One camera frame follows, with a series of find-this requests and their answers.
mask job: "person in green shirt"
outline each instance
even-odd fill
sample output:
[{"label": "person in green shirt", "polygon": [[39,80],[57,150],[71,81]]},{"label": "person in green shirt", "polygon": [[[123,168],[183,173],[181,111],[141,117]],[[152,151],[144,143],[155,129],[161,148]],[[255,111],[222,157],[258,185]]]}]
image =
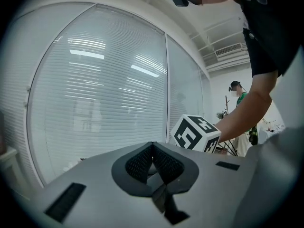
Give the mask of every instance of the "person in green shirt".
[{"label": "person in green shirt", "polygon": [[[246,97],[247,93],[243,92],[243,87],[239,81],[233,81],[229,87],[231,96],[238,97],[237,106],[241,101]],[[249,148],[249,131],[241,134],[239,137],[236,137],[233,142],[234,148],[237,150],[237,155],[245,157],[248,148]]]}]

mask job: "green shirt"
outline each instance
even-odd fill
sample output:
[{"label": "green shirt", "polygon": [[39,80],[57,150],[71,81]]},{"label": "green shirt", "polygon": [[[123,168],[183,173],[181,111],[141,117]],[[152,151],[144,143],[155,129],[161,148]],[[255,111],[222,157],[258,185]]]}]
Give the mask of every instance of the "green shirt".
[{"label": "green shirt", "polygon": [[241,101],[244,99],[244,97],[247,95],[246,92],[243,92],[242,95],[237,99],[237,105],[241,103]]}]

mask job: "black mesh grille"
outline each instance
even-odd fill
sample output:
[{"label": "black mesh grille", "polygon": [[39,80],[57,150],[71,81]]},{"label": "black mesh grille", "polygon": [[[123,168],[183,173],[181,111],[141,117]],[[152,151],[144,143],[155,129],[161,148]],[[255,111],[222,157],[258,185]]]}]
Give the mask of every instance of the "black mesh grille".
[{"label": "black mesh grille", "polygon": [[154,147],[152,151],[153,163],[165,184],[175,180],[183,173],[184,165],[180,161],[157,147]]},{"label": "black mesh grille", "polygon": [[151,146],[141,151],[136,156],[127,161],[125,168],[130,176],[142,183],[147,183],[147,176],[152,165]]}]

